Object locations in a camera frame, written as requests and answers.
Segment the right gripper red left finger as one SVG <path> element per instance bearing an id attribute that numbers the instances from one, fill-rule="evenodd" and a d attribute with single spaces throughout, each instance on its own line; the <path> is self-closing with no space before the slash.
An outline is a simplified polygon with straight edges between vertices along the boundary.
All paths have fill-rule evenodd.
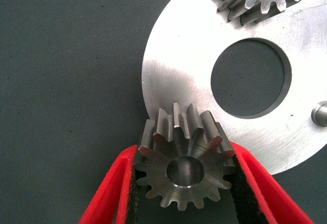
<path id="1" fill-rule="evenodd" d="M 79 223 L 137 223 L 136 148 L 130 146 L 118 155 Z"/>

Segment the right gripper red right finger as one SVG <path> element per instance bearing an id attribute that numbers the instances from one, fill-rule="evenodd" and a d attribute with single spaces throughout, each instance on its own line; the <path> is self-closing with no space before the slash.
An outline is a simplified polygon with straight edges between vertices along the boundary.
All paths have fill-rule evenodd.
<path id="1" fill-rule="evenodd" d="M 232 146 L 236 173 L 229 179 L 239 223 L 313 223 L 246 148 Z"/>

